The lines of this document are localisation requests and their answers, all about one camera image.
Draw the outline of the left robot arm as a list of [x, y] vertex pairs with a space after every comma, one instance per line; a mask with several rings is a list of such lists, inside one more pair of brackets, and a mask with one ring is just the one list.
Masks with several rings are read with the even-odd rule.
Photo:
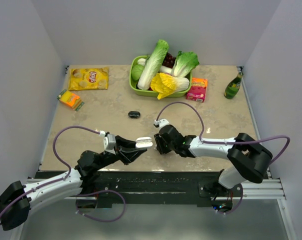
[[22, 184], [19, 180], [11, 183], [0, 195], [0, 226], [9, 231], [46, 205], [68, 197], [90, 196], [99, 170], [117, 161], [129, 165], [152, 146], [150, 137], [132, 141], [109, 134], [103, 139], [103, 152], [84, 151], [74, 168], [33, 183]]

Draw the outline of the white earbud charging case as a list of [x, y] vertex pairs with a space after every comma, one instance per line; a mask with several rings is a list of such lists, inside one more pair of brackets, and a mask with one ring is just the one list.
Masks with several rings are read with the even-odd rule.
[[153, 141], [151, 137], [139, 137], [135, 140], [135, 147], [138, 149], [149, 149], [153, 146]]

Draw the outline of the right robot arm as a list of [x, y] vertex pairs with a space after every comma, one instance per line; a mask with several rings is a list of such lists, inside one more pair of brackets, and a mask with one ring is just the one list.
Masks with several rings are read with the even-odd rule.
[[239, 133], [235, 138], [228, 138], [222, 143], [209, 144], [214, 141], [213, 138], [183, 136], [173, 125], [168, 124], [160, 128], [154, 139], [161, 155], [175, 152], [183, 158], [211, 157], [229, 160], [232, 166], [222, 170], [212, 184], [214, 192], [221, 197], [244, 181], [260, 184], [273, 158], [272, 153], [261, 144], [245, 144], [245, 141], [253, 140], [246, 133]]

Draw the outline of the black earbud charging case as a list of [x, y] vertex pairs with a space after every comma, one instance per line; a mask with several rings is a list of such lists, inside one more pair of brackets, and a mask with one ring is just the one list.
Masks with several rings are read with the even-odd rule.
[[140, 116], [141, 116], [141, 113], [139, 111], [132, 110], [132, 111], [128, 112], [128, 117], [129, 118], [138, 119], [138, 118], [140, 118]]

